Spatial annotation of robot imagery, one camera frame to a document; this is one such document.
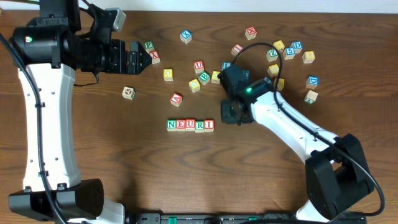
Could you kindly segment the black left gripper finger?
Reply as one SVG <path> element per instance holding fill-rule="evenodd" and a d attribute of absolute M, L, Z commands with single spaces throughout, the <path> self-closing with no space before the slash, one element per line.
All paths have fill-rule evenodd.
<path fill-rule="evenodd" d="M 149 54 L 146 52 L 144 46 L 138 41 L 136 42 L 136 45 L 137 45 L 137 47 L 136 47 L 137 55 L 140 58 L 147 58 L 149 56 Z"/>
<path fill-rule="evenodd" d="M 146 51 L 139 52 L 137 54 L 137 74 L 140 74 L 152 64 L 152 57 Z"/>

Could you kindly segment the green R wooden block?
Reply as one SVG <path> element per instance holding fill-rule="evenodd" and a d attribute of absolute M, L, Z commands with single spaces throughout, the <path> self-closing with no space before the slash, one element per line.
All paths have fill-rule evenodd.
<path fill-rule="evenodd" d="M 195 132 L 196 133 L 204 133 L 205 132 L 205 122 L 204 121 L 195 121 Z"/>

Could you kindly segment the red E wooden block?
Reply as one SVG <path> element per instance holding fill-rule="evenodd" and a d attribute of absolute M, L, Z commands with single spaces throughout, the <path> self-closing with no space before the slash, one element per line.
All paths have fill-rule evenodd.
<path fill-rule="evenodd" d="M 177 131 L 186 131 L 186 125 L 184 119 L 177 119 L 176 120 L 176 130 Z"/>

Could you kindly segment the yellow block mid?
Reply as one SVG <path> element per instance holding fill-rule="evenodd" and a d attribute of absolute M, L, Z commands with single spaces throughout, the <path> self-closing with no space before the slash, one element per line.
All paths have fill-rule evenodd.
<path fill-rule="evenodd" d="M 269 68 L 267 69 L 267 72 L 271 78 L 278 76 L 278 73 L 279 73 L 278 64 L 273 64 L 273 65 L 269 66 Z"/>

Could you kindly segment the green N wooden block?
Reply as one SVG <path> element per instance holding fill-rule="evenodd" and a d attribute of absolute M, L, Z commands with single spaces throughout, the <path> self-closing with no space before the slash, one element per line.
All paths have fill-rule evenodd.
<path fill-rule="evenodd" d="M 177 130 L 177 121 L 174 119 L 167 120 L 167 131 L 176 131 Z"/>

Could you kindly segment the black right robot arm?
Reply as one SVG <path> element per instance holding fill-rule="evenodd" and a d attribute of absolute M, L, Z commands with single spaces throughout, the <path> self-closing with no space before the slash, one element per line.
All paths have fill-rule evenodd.
<path fill-rule="evenodd" d="M 308 201 L 294 218 L 323 223 L 339 215 L 342 222 L 356 219 L 346 214 L 347 209 L 374 191 L 360 141 L 311 122 L 273 90 L 269 78 L 252 82 L 237 65 L 224 69 L 218 78 L 228 95 L 221 102 L 222 122 L 255 121 L 265 126 L 305 164 Z"/>

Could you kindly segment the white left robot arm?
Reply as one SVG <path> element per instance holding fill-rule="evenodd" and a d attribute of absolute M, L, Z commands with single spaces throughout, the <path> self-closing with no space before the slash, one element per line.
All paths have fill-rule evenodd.
<path fill-rule="evenodd" d="M 4 46 L 18 66 L 25 99 L 28 156 L 12 212 L 39 222 L 134 223 L 135 216 L 104 196 L 99 179 L 81 178 L 75 157 L 72 93 L 76 71 L 138 75 L 152 63 L 138 41 L 113 39 L 124 25 L 119 8 L 87 4 L 93 18 L 81 33 L 78 1 L 40 1 L 40 15 L 14 30 Z"/>

